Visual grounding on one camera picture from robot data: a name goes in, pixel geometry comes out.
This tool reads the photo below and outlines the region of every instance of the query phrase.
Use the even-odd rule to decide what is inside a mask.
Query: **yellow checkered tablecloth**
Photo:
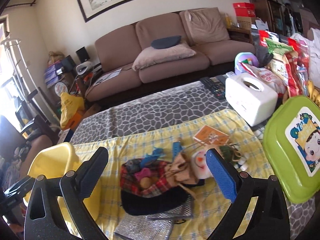
[[[247,123],[230,109],[155,131],[74,146],[82,161],[90,159],[98,147],[105,147],[109,151],[109,162],[101,176],[101,206],[96,221],[109,239],[115,238],[113,232],[125,213],[120,197],[121,164],[133,158],[143,158],[146,153],[151,154],[154,147],[163,148],[165,156],[162,159],[172,161],[172,143],[180,137],[183,147],[193,144],[193,136],[205,124],[230,135],[231,143],[237,143],[242,153],[250,154],[247,171],[252,177],[268,178],[273,173],[260,141]],[[194,153],[193,148],[186,149],[186,153],[191,156]],[[204,186],[192,190],[202,205],[202,213],[199,204],[195,202],[194,218],[182,224],[175,224],[171,240],[206,239],[230,206],[231,202],[223,197],[213,178],[206,179]],[[256,198],[253,198],[236,236],[244,233],[255,203]],[[68,226],[71,231],[76,232],[73,225]]]

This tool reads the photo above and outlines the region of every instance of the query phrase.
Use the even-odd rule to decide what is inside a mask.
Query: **orange card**
[[[218,146],[222,146],[228,141],[229,136],[215,128],[205,125],[199,130],[193,139],[202,145],[216,144]]]

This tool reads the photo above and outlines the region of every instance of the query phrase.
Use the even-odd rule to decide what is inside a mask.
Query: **green plastic lid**
[[[303,203],[320,189],[320,109],[305,96],[288,99],[266,125],[263,149],[288,199]]]

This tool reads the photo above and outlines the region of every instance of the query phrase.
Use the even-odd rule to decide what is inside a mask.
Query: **screw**
[[[241,172],[240,172],[240,177],[241,177],[241,178],[244,178],[244,179],[245,179],[245,178],[247,178],[248,176],[249,176],[249,174],[246,173],[245,171],[241,171]]]
[[[39,175],[38,177],[37,177],[37,181],[41,181],[41,180],[43,180],[44,179],[44,175]]]
[[[66,173],[66,176],[67,176],[67,177],[72,177],[74,174],[75,174],[74,171],[68,171],[68,172]]]
[[[273,180],[273,181],[277,181],[277,180],[278,180],[278,178],[277,178],[276,175],[271,175],[270,178],[271,178],[271,180]]]

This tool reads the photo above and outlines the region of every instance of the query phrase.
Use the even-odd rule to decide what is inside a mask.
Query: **wall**
[[[49,52],[40,32],[35,7],[21,6],[8,8],[4,10],[2,15],[7,15],[8,17],[10,37],[21,40],[21,51],[36,85],[41,87],[45,93],[48,93],[43,75],[47,67]],[[14,50],[14,53],[17,60],[21,59],[17,49]],[[23,64],[20,63],[19,66],[28,90],[35,90]],[[35,96],[35,100],[48,119],[51,122],[55,122],[52,114],[39,95]]]
[[[248,0],[133,0],[85,23],[76,0],[37,0],[36,13],[47,49],[70,54],[85,46],[98,63],[94,42],[106,33],[147,17],[200,7],[218,7],[235,22],[232,3]]]

